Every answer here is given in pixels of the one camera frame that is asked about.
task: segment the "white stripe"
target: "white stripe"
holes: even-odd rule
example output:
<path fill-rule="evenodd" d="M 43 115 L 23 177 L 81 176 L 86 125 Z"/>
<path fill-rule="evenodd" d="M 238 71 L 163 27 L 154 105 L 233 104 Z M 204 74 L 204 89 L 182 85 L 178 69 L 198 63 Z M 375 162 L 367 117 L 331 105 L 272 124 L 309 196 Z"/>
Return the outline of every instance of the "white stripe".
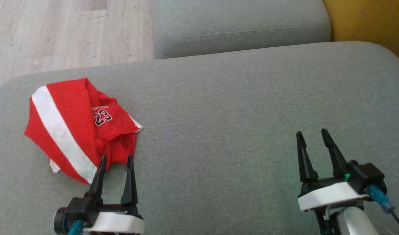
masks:
<path fill-rule="evenodd" d="M 138 130 L 136 131 L 136 133 L 139 132 L 141 129 L 143 129 L 143 126 L 142 126 L 142 125 L 140 125 L 138 122 L 136 122 L 130 115 L 128 115 L 128 116 L 129 116 L 129 117 L 131 118 L 131 120 L 134 122 L 135 126 L 138 127 Z"/>
<path fill-rule="evenodd" d="M 45 129 L 53 138 L 64 156 L 68 159 L 76 172 L 88 183 L 92 183 L 97 167 L 83 153 L 76 140 L 73 138 L 64 119 L 51 97 L 47 86 L 42 86 L 32 95 L 32 102 Z"/>
<path fill-rule="evenodd" d="M 50 159 L 50 166 L 54 173 L 59 172 L 60 167 L 52 159 Z"/>

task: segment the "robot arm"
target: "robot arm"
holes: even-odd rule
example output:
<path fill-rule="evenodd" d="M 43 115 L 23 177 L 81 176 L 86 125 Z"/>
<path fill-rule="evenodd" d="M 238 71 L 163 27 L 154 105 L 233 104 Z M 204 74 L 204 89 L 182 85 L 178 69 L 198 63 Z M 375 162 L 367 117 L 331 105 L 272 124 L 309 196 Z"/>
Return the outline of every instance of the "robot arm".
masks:
<path fill-rule="evenodd" d="M 121 204 L 103 204 L 102 186 L 107 166 L 103 156 L 89 191 L 82 198 L 73 198 L 67 207 L 59 208 L 54 216 L 57 234 L 82 232 L 122 232 L 142 234 L 144 220 L 137 209 L 137 189 L 132 156 L 128 156 L 126 181 Z"/>
<path fill-rule="evenodd" d="M 359 221 L 349 219 L 350 214 L 365 214 L 362 201 L 372 201 L 366 194 L 368 186 L 377 186 L 384 194 L 387 193 L 386 184 L 383 181 L 384 174 L 371 163 L 359 165 L 355 160 L 346 163 L 326 129 L 322 130 L 322 136 L 325 146 L 329 149 L 333 177 L 319 179 L 311 165 L 306 150 L 307 144 L 301 131 L 298 131 L 296 135 L 300 181 L 303 183 L 298 196 L 300 209 L 304 212 L 310 210 L 315 212 L 320 234 L 360 234 L 355 233 L 356 230 L 352 230 L 352 233 L 345 232 L 348 225 L 344 223 L 354 225 Z M 366 215 L 358 217 L 361 218 L 359 223 L 363 223 L 359 225 L 360 227 L 365 227 L 365 231 L 375 231 L 372 223 L 363 219 Z"/>

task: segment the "gray fabric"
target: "gray fabric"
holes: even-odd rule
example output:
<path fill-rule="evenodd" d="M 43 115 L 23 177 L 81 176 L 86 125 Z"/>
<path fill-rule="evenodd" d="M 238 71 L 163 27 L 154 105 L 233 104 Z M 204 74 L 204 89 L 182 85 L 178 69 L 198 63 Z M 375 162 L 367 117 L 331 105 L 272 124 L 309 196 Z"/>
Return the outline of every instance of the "gray fabric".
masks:
<path fill-rule="evenodd" d="M 371 43 L 317 43 L 39 73 L 0 88 L 0 234 L 51 234 L 57 208 L 87 186 L 50 170 L 23 136 L 28 98 L 46 83 L 89 77 L 144 126 L 135 170 L 146 234 L 317 234 L 300 212 L 295 133 L 331 176 L 321 129 L 342 153 L 386 175 L 399 214 L 399 60 Z M 115 165 L 104 202 L 118 203 Z M 380 232 L 399 234 L 374 203 Z"/>
<path fill-rule="evenodd" d="M 154 0 L 155 58 L 330 41 L 322 0 Z"/>

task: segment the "green light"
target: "green light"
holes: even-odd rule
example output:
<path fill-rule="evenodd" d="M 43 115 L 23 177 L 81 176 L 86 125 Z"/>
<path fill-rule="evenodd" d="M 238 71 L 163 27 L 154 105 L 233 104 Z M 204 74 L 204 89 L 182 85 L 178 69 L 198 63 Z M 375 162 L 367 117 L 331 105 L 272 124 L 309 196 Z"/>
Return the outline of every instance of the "green light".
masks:
<path fill-rule="evenodd" d="M 350 177 L 350 174 L 344 175 L 344 181 L 347 182 L 347 179 L 349 179 L 349 177 Z"/>

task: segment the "yellow wall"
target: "yellow wall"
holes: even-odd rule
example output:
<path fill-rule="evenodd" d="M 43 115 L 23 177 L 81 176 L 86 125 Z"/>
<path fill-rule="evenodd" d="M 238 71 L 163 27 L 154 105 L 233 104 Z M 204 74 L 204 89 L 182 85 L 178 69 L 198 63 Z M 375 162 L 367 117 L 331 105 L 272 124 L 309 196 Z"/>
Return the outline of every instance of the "yellow wall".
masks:
<path fill-rule="evenodd" d="M 399 0 L 323 0 L 332 41 L 368 41 L 399 57 Z"/>

